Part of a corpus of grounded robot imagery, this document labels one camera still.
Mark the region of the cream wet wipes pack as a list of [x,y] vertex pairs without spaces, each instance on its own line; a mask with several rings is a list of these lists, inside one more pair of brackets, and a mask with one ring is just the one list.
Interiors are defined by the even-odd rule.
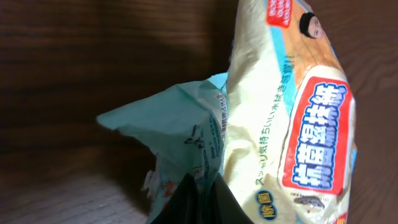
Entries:
[[224,179],[254,223],[346,223],[356,103],[303,0],[239,2]]

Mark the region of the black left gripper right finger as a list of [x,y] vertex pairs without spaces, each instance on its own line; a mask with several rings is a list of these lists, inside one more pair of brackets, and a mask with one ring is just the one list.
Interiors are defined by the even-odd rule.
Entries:
[[211,188],[211,224],[253,224],[220,174]]

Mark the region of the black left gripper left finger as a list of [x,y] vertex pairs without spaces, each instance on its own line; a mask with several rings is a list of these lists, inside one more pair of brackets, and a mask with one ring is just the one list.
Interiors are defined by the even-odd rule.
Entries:
[[195,179],[185,174],[165,208],[150,224],[197,224],[197,208]]

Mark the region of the teal wipes pack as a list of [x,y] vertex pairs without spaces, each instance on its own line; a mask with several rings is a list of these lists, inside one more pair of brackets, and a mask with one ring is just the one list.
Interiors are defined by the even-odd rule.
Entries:
[[168,205],[185,175],[193,178],[198,208],[204,209],[222,171],[229,101],[227,73],[186,82],[97,116],[102,127],[117,130],[147,146],[156,157],[143,185],[152,200],[148,223]]

